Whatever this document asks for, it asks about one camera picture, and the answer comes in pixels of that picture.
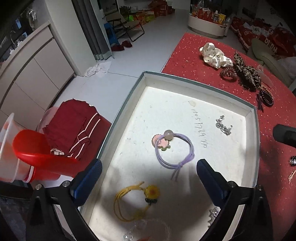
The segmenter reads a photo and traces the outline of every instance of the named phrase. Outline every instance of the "white floor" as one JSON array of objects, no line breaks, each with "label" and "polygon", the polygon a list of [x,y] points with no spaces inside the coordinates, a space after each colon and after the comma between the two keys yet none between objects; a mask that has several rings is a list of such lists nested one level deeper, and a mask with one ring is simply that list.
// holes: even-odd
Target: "white floor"
[{"label": "white floor", "polygon": [[[176,10],[175,14],[158,17],[143,26],[145,34],[133,42],[131,49],[115,52],[108,73],[103,77],[97,74],[91,77],[74,78],[61,93],[55,106],[63,101],[77,99],[94,105],[108,121],[113,122],[119,108],[131,87],[143,71],[161,72],[168,58],[188,29],[188,12]],[[244,53],[237,37],[230,30],[228,36],[218,39]]]}]

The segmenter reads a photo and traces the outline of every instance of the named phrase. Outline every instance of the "red table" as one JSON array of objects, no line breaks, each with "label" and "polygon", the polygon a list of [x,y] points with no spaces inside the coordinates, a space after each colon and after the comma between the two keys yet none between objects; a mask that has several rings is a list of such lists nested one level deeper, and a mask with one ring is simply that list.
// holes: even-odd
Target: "red table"
[{"label": "red table", "polygon": [[[206,37],[185,33],[164,67],[163,73],[214,86],[256,106],[254,92],[244,90],[237,82],[230,83],[221,79],[219,75],[221,69],[216,70],[204,63],[199,49],[207,42],[214,43],[233,60],[235,49],[230,46]],[[257,68],[256,61],[240,54],[247,65]],[[296,150],[276,142],[272,130],[276,124],[296,127],[296,98],[279,79],[266,70],[264,72],[274,84],[271,90],[274,105],[271,108],[263,105],[264,113],[258,111],[261,141],[258,183],[264,186],[269,201],[274,240],[280,240],[296,218],[296,178],[290,185],[288,184],[288,176],[296,169],[291,167],[288,161],[291,156],[296,155]]]}]

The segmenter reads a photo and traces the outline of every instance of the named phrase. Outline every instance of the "pink flower charm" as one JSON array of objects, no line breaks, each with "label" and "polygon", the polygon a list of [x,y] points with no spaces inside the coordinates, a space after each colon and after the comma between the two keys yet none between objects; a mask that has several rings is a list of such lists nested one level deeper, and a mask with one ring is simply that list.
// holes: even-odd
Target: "pink flower charm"
[{"label": "pink flower charm", "polygon": [[[152,138],[152,145],[155,147],[155,142],[156,140],[161,137],[160,134],[157,134],[155,135],[153,138]],[[158,148],[161,148],[162,151],[166,150],[167,148],[170,148],[170,142],[165,140],[164,138],[162,138],[158,144],[157,144]]]}]

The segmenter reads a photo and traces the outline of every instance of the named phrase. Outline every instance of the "blue gripper pad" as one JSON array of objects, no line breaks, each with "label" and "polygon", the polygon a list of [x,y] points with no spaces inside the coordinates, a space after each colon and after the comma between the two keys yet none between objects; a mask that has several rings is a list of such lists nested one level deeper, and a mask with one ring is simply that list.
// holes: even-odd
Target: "blue gripper pad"
[{"label": "blue gripper pad", "polygon": [[227,200],[227,181],[219,172],[215,172],[205,159],[196,164],[197,174],[215,206],[222,208]]},{"label": "blue gripper pad", "polygon": [[94,185],[99,179],[103,170],[102,162],[94,159],[87,168],[79,172],[71,182],[70,194],[73,197],[73,203],[79,207],[84,205],[90,195]]}]

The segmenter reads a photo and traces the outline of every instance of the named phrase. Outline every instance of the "red slipper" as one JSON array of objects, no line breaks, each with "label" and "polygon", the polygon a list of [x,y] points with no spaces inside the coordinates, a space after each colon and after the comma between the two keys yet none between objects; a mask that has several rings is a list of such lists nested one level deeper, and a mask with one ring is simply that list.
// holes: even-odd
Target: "red slipper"
[{"label": "red slipper", "polygon": [[126,48],[128,48],[128,49],[130,49],[130,48],[133,47],[133,46],[131,45],[131,42],[129,42],[128,40],[123,41],[121,45],[123,45],[124,47],[126,47]]},{"label": "red slipper", "polygon": [[124,51],[123,45],[114,45],[111,47],[112,52],[122,52]]}]

